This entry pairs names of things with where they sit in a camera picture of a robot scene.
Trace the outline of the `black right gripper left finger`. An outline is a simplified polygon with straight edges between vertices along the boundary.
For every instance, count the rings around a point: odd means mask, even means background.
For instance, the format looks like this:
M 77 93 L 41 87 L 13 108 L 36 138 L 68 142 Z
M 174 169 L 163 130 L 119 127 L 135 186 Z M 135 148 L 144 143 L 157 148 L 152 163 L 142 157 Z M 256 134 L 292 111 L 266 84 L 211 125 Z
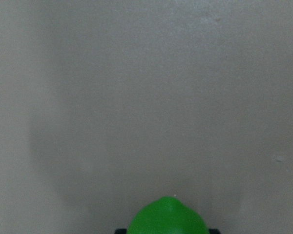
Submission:
M 114 234 L 127 234 L 127 229 L 125 228 L 116 229 Z

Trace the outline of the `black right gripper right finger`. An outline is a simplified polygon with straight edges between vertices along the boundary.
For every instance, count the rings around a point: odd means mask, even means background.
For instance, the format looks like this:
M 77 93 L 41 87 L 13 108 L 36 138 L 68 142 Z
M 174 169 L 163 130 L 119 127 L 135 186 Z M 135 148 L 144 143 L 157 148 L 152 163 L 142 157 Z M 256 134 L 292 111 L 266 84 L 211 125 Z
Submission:
M 218 229 L 209 229 L 209 234 L 220 234 L 220 231 Z

